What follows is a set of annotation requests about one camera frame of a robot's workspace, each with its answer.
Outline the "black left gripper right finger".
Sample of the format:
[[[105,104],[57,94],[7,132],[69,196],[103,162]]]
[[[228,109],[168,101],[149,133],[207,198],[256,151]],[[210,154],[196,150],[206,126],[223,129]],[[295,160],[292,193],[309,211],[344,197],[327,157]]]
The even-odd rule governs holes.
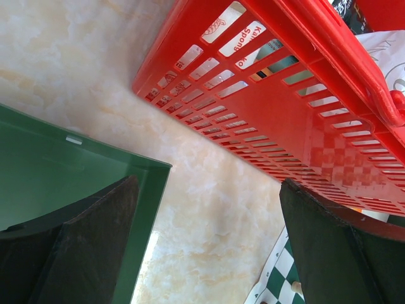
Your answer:
[[[306,303],[404,303],[404,227],[285,179],[282,213]]]

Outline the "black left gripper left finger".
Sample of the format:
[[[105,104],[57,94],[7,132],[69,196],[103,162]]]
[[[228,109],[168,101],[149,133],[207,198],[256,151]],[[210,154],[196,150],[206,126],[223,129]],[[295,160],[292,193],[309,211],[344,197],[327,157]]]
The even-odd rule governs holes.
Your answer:
[[[111,303],[139,195],[130,175],[1,232],[2,303]]]

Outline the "green white chess mat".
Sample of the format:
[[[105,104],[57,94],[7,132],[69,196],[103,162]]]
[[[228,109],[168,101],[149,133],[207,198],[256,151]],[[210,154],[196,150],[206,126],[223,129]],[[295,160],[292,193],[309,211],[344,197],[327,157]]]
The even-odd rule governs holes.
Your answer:
[[[284,228],[245,303],[304,303],[304,296],[292,289],[292,284],[298,281],[289,236]]]

